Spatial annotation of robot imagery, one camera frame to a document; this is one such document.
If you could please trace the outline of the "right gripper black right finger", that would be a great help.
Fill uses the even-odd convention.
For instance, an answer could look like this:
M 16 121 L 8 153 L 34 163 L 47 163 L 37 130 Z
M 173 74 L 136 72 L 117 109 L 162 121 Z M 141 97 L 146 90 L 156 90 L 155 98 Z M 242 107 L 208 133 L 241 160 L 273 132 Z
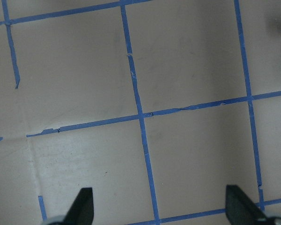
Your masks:
M 266 225 L 266 215 L 237 185 L 227 185 L 225 214 L 231 225 Z

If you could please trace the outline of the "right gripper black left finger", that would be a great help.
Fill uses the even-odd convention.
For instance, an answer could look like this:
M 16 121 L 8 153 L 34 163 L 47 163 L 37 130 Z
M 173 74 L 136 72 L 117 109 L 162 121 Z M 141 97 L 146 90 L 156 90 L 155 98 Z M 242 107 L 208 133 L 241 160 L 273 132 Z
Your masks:
M 62 220 L 63 225 L 91 225 L 94 220 L 93 189 L 82 188 Z

